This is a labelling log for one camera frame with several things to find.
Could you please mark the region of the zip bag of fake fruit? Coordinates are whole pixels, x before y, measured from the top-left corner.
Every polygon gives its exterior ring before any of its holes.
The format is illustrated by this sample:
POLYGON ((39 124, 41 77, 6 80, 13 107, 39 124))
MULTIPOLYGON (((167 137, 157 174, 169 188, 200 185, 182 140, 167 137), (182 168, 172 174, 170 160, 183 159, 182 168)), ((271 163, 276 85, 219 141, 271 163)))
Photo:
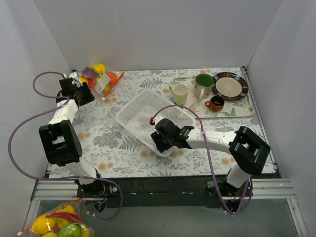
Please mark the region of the zip bag of fake fruit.
POLYGON ((125 72, 118 75, 107 71, 104 64, 93 64, 79 72, 79 79, 81 83, 86 82, 88 88, 105 101, 124 74, 125 72))

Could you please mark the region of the white plastic basket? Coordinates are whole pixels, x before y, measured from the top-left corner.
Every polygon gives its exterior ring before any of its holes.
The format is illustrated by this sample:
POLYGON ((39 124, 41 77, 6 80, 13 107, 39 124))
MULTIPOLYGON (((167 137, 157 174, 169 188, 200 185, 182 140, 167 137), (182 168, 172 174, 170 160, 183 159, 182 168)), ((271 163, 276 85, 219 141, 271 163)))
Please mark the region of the white plastic basket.
MULTIPOLYGON (((155 132, 155 127, 150 125, 150 118, 163 107, 172 103, 166 98, 150 89, 144 89, 131 100, 129 100, 116 114, 116 121, 125 128, 131 135, 151 149, 160 157, 167 157, 176 150, 170 148, 163 153, 159 152, 151 138, 155 132)), ((164 118, 171 120, 178 127, 194 126, 195 119, 179 107, 170 107, 159 112, 158 119, 164 118)))

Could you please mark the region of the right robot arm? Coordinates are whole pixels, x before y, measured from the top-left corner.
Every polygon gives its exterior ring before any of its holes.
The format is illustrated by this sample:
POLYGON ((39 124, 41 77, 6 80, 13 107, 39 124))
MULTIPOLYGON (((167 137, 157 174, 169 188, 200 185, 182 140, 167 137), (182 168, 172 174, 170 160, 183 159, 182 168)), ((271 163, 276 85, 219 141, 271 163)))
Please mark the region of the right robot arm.
POLYGON ((210 149, 233 156, 236 165, 228 172, 221 189, 235 196, 251 177, 260 175, 271 147, 250 128, 241 126, 236 132, 202 131, 201 128, 184 126, 179 128, 163 117, 150 119, 156 131, 151 138, 160 153, 173 147, 179 149, 210 149))

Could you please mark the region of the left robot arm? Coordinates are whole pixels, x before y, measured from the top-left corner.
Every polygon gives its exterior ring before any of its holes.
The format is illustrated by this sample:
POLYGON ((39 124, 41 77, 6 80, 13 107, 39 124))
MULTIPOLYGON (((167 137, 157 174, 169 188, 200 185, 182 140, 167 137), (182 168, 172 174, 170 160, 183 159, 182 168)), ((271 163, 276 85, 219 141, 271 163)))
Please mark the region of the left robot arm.
POLYGON ((80 140, 73 128, 73 120, 79 107, 94 101, 86 82, 73 73, 59 80, 61 91, 57 94, 55 111, 47 125, 39 128, 42 145, 50 164, 67 169, 78 178, 75 183, 86 194, 101 197, 105 185, 100 180, 87 180, 84 176, 101 178, 99 172, 83 158, 80 140))

